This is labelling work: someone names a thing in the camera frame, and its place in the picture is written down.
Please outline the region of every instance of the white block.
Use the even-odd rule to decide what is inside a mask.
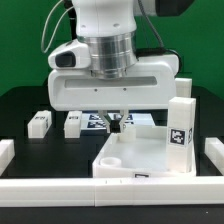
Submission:
[[[192,79],[176,78],[177,97],[191,98]]]
[[[167,169],[188,173],[192,147],[196,100],[174,97],[169,102],[167,121]]]
[[[205,154],[224,175],[224,144],[218,138],[206,138]]]
[[[94,179],[0,181],[0,207],[94,206]]]
[[[70,111],[64,125],[65,138],[79,138],[82,111]]]
[[[14,141],[2,140],[0,141],[0,175],[7,168],[13,157],[15,156]]]
[[[95,181],[95,206],[133,205],[132,179]]]
[[[29,138],[44,138],[52,124],[50,111],[38,111],[28,124]]]
[[[126,124],[124,132],[118,134],[119,141],[121,142],[133,142],[136,140],[136,128],[135,126]]]
[[[134,205],[223,204],[223,177],[134,180]]]

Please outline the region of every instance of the black tabletop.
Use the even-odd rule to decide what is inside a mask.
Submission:
[[[193,87],[197,100],[194,144],[197,175],[219,171],[204,155],[206,137],[224,140],[224,101],[202,87]],[[46,137],[28,139],[27,124],[37,111],[52,111]],[[156,125],[165,125],[166,110],[150,112]],[[105,130],[82,131],[80,139],[64,138],[67,112],[55,111],[46,87],[18,87],[0,97],[0,140],[14,139],[16,156],[1,179],[89,178],[92,162],[108,138]],[[223,223],[224,205],[122,206],[64,208],[0,208],[4,223]]]

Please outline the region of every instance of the white container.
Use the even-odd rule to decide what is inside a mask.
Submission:
[[[166,167],[166,127],[135,126],[124,134],[111,134],[93,162],[93,177],[193,177],[196,176],[194,148],[190,172],[168,171]],[[106,166],[105,160],[113,159]]]

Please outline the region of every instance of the green backdrop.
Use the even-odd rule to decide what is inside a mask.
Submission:
[[[0,1],[0,95],[15,86],[42,85],[50,68],[40,51],[45,19],[57,0]],[[52,31],[63,12],[52,18]],[[180,17],[152,18],[165,46],[184,60],[180,77],[193,79],[224,99],[224,1],[195,0]],[[141,21],[137,19],[137,47],[146,47]],[[70,39],[68,18],[57,32],[52,49]],[[150,35],[151,46],[156,42]]]

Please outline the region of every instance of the block with fiducial marker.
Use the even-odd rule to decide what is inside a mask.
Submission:
[[[65,138],[79,138],[82,111],[70,111],[64,125]]]
[[[205,154],[224,175],[224,144],[218,138],[206,138]]]
[[[177,97],[191,98],[192,79],[176,78]]]
[[[169,102],[166,153],[170,171],[191,171],[195,106],[191,98],[174,97]]]
[[[29,138],[44,138],[52,124],[50,111],[38,111],[28,124]]]
[[[0,175],[7,168],[13,157],[15,156],[14,141],[2,140],[0,141]]]

